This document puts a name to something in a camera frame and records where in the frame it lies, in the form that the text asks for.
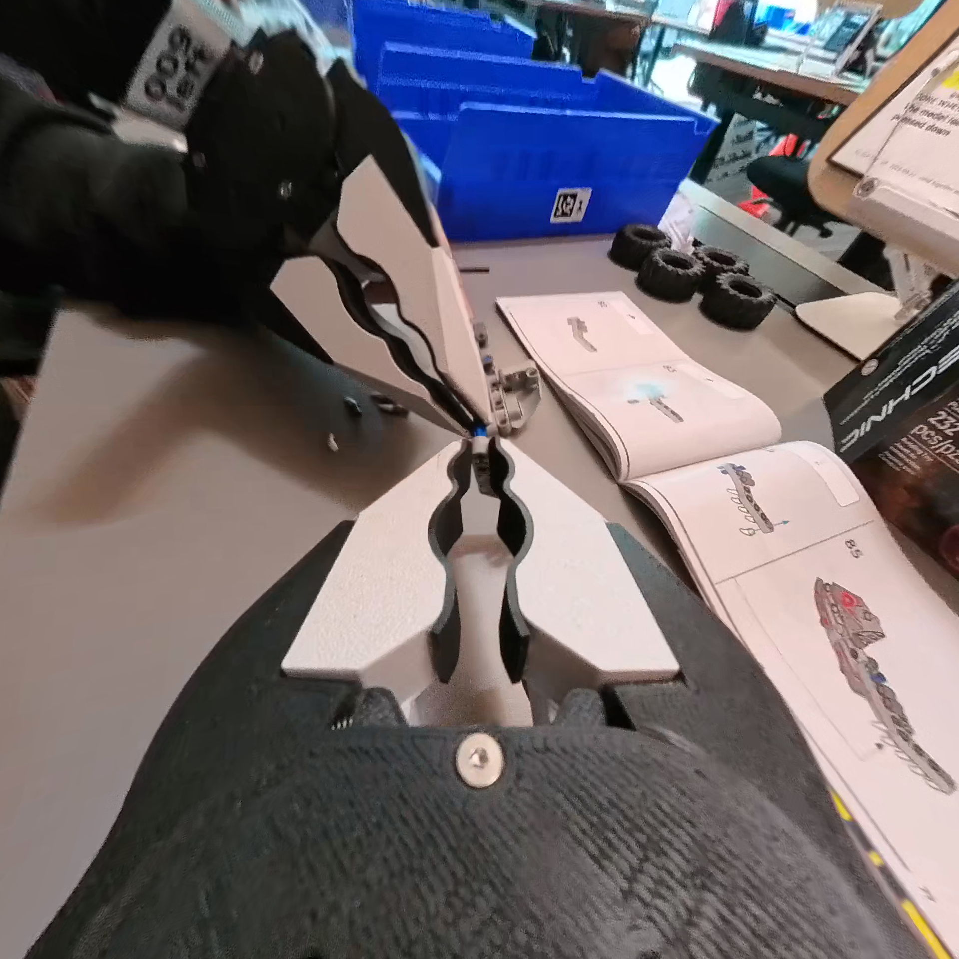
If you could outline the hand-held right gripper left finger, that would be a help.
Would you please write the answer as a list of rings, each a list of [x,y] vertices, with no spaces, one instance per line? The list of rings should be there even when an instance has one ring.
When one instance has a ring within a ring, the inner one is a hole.
[[[468,721],[485,575],[450,558],[472,483],[454,441],[353,522],[281,668],[285,677],[391,693],[413,725]]]

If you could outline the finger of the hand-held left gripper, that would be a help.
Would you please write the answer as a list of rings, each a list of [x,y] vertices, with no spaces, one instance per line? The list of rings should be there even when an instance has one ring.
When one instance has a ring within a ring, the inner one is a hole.
[[[385,283],[392,302],[373,307],[394,363],[467,436],[492,408],[474,314],[414,151],[366,156],[343,180],[336,233]]]
[[[334,256],[288,260],[270,291],[323,353],[366,386],[458,435],[467,435],[438,413],[426,390],[409,380],[374,328],[371,309],[391,304],[389,288],[344,248]]]

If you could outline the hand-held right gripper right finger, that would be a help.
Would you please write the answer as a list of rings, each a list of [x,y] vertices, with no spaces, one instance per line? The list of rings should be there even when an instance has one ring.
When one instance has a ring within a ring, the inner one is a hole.
[[[575,690],[670,682],[681,667],[603,516],[501,438],[488,485],[510,556],[498,621],[507,676],[534,724]]]

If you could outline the blue bin with square tag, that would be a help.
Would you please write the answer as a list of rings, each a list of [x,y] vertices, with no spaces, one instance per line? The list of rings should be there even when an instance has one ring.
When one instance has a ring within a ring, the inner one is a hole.
[[[582,109],[466,103],[440,167],[452,242],[614,234],[658,225],[716,119],[600,73]]]

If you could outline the blue plastic bin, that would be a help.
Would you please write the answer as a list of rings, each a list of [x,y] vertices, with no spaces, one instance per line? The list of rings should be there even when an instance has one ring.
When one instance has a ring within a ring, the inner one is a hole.
[[[567,64],[389,42],[375,93],[392,111],[445,115],[465,103],[581,109],[596,87]]]
[[[489,37],[494,53],[525,56],[532,52],[536,33],[488,9],[398,1],[358,1],[352,7],[352,46],[357,59],[370,57],[387,42],[466,50],[481,37]]]

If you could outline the grey toy brick assembly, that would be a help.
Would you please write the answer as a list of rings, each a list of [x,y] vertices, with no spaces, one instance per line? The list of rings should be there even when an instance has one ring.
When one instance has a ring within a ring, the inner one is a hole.
[[[513,436],[527,425],[541,401],[543,382],[539,366],[531,359],[502,366],[486,354],[482,356],[482,368],[493,414],[487,433],[503,438]]]

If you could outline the open instruction booklet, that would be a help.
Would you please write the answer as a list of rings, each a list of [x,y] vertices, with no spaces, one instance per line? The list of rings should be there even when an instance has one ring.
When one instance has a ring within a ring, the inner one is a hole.
[[[625,294],[496,304],[773,681],[906,918],[957,957],[957,612],[834,452],[782,442]]]

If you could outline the black toy tire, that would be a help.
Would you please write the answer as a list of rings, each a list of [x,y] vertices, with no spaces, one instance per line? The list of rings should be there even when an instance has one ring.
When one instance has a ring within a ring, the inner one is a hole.
[[[702,290],[706,290],[719,277],[726,274],[750,275],[748,262],[731,251],[715,246],[700,245],[693,248],[692,255],[702,271]]]
[[[661,301],[686,303],[699,290],[703,277],[703,266],[696,257],[670,248],[659,248],[644,259],[637,275],[637,286]]]
[[[608,256],[614,264],[638,273],[651,254],[671,247],[669,236],[659,227],[629,223],[615,234]]]
[[[753,277],[726,272],[717,274],[704,289],[701,313],[728,329],[751,331],[769,316],[778,297]]]

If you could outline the clear plastic bag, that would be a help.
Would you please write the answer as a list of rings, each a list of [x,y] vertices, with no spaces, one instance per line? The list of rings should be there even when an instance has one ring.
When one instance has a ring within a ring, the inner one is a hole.
[[[693,228],[697,209],[683,189],[670,200],[658,228],[665,233],[673,250],[689,254],[694,246]]]

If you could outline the person's black embroidered top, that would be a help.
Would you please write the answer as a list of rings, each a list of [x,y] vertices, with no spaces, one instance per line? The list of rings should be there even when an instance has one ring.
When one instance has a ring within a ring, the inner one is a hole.
[[[1,485],[12,462],[21,419],[49,339],[58,298],[1,294]]]

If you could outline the black toy set box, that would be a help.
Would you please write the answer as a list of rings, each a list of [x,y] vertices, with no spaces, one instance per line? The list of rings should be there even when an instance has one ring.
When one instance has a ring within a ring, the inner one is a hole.
[[[824,395],[881,516],[958,577],[958,281]]]

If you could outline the white board stand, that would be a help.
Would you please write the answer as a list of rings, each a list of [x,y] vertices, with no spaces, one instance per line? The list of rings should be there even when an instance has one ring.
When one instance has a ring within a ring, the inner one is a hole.
[[[797,317],[861,362],[957,277],[957,198],[925,198],[866,176],[852,188],[844,218],[884,243],[893,293],[844,294],[798,306]]]

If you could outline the background wooden table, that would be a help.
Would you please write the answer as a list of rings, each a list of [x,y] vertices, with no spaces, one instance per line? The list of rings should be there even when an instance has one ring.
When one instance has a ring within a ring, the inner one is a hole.
[[[793,94],[848,106],[869,86],[869,79],[842,74],[827,76],[809,69],[788,66],[775,53],[722,44],[676,43],[677,54],[759,84],[787,90]]]

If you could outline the black office chair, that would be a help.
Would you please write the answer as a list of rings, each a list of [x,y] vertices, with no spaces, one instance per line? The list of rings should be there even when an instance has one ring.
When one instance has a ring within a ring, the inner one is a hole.
[[[746,168],[750,184],[769,198],[779,212],[777,230],[795,236],[800,228],[808,227],[827,239],[833,234],[830,224],[840,221],[813,198],[808,174],[808,161],[785,155],[761,156]]]

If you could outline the paper sign on stand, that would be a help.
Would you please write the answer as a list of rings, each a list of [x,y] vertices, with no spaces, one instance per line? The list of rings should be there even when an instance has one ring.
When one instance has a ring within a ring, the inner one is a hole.
[[[831,126],[819,205],[942,272],[958,270],[958,3],[945,2]]]

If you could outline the printed instruction sheet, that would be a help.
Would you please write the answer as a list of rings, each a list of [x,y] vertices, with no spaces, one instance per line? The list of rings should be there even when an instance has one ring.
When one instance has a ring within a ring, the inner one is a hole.
[[[957,213],[957,41],[860,126],[831,162]]]

